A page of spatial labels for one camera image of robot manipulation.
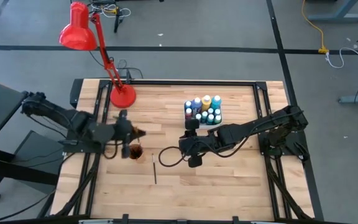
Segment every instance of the gray floor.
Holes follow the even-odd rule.
[[[308,3],[306,12],[333,11],[342,2]],[[68,0],[10,0],[0,17],[0,45],[58,45],[59,32],[68,22],[69,5]],[[103,18],[109,46],[276,47],[265,1],[145,0],[120,5],[131,9],[132,15],[117,34],[112,32],[113,20]],[[318,31],[300,14],[301,0],[273,0],[273,5],[285,49],[320,47]],[[358,3],[352,12],[358,12]],[[321,27],[329,49],[358,47],[358,24]],[[277,54],[109,53],[141,69],[145,78],[283,80]],[[296,97],[310,122],[306,134],[324,217],[358,223],[358,106],[336,102],[339,96],[357,90],[358,57],[345,56],[346,66],[340,70],[331,68],[323,55],[287,55],[287,60]],[[340,62],[338,56],[332,60]],[[67,108],[73,79],[103,76],[104,70],[88,52],[0,50],[1,83],[20,91],[44,91],[49,100]],[[0,148],[14,151],[29,130],[58,139],[55,133],[15,114],[0,133]],[[0,185],[0,193],[0,216],[44,195],[9,179]],[[35,217],[40,206],[12,219]]]

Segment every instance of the wooden tabletop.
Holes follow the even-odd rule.
[[[77,110],[93,112],[98,83],[98,79],[83,81]],[[288,103],[283,83],[266,83],[272,112],[285,107]],[[147,131],[147,135],[140,139],[144,153],[138,160],[121,159],[120,151],[112,160],[102,157],[92,218],[121,218],[122,214],[128,213],[129,218],[135,219],[231,220],[233,216],[238,216],[240,220],[273,220],[265,162],[256,136],[249,138],[232,157],[223,159],[208,153],[203,157],[203,165],[197,168],[189,168],[186,162],[166,168],[157,159],[161,149],[178,146],[178,138],[184,134],[185,100],[220,95],[223,99],[223,123],[242,124],[257,119],[251,87],[134,85],[134,88],[137,99],[128,109],[128,119],[134,126]],[[108,123],[115,122],[113,116],[118,112],[117,108],[110,106]],[[204,135],[206,130],[199,129],[197,133]],[[156,158],[157,185],[154,184],[152,154]],[[77,188],[83,157],[83,154],[76,154],[64,163],[52,214],[63,207]],[[176,149],[168,150],[162,156],[166,164],[179,158],[180,153]],[[295,156],[283,156],[282,164],[288,191],[304,212],[313,217],[301,161]],[[276,192],[283,217],[282,198],[277,188]]]

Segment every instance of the yellow cable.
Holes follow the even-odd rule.
[[[318,49],[318,52],[321,53],[321,54],[326,54],[329,52],[329,50],[326,48],[326,46],[324,46],[324,32],[319,28],[319,27],[316,27],[312,22],[310,22],[308,20],[308,18],[305,16],[305,13],[304,13],[304,8],[305,8],[305,2],[306,0],[303,0],[303,3],[302,3],[302,16],[305,18],[306,21],[308,21],[308,23],[314,27],[316,30],[320,31],[321,33],[321,48]]]

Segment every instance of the lamp arm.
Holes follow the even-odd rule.
[[[118,91],[121,91],[122,88],[122,81],[119,77],[118,71],[116,69],[116,66],[114,65],[114,60],[109,58],[109,55],[106,50],[106,44],[104,43],[104,36],[103,36],[103,30],[102,25],[100,23],[100,15],[97,12],[94,12],[91,17],[91,22],[96,27],[96,32],[98,33],[98,39],[99,39],[99,48],[100,48],[100,54],[102,56],[104,69],[107,71],[107,73],[110,76],[110,79],[112,80],[112,83],[117,88]]]

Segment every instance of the lamp base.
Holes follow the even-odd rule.
[[[121,92],[118,92],[117,88],[113,88],[110,93],[110,101],[117,108],[128,108],[135,103],[135,100],[136,92],[130,85],[123,85]]]

